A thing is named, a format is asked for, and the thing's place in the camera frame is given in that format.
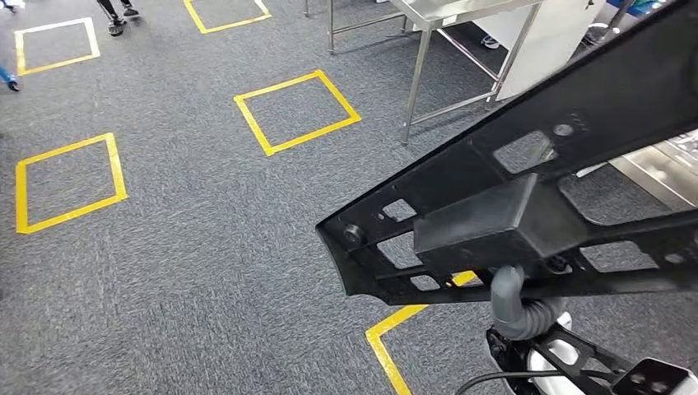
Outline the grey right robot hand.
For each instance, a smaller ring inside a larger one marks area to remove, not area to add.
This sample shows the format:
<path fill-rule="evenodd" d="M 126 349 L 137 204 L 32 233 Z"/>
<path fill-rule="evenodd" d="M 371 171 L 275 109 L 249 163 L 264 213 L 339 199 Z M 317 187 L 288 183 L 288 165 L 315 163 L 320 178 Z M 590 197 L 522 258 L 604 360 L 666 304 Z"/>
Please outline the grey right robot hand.
<path fill-rule="evenodd" d="M 525 275 L 521 267 L 497 270 L 491 282 L 491 316 L 496 330 L 511 340 L 523 340 L 526 334 L 524 307 L 520 292 Z"/>

